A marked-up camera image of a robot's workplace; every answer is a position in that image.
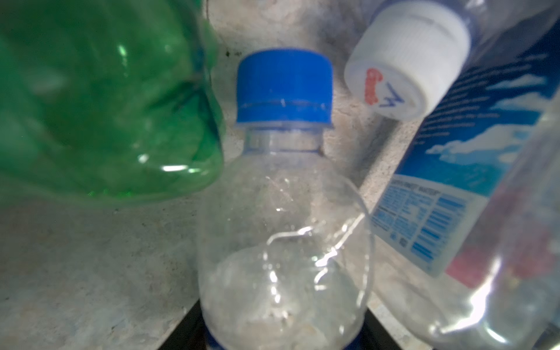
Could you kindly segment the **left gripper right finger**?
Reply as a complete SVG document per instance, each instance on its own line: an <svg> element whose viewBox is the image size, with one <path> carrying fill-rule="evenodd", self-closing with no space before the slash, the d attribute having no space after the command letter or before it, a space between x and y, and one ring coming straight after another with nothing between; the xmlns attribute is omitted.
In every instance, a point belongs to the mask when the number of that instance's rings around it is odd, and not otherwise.
<svg viewBox="0 0 560 350"><path fill-rule="evenodd" d="M361 350L402 350L370 310L365 314L359 338Z"/></svg>

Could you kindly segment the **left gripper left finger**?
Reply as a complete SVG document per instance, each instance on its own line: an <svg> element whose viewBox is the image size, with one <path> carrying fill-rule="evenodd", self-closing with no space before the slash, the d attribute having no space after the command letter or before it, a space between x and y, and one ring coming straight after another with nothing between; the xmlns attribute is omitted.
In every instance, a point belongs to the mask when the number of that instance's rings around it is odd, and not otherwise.
<svg viewBox="0 0 560 350"><path fill-rule="evenodd" d="M158 350L204 350L205 348L206 325L200 301L197 300Z"/></svg>

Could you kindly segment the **green bottle yellow cap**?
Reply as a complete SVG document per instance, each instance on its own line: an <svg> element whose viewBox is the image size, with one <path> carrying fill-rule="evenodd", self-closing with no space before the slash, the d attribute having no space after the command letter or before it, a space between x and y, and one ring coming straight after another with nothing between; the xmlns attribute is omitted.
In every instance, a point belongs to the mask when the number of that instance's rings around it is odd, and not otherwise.
<svg viewBox="0 0 560 350"><path fill-rule="evenodd" d="M138 204L224 164L201 1L3 1L1 200Z"/></svg>

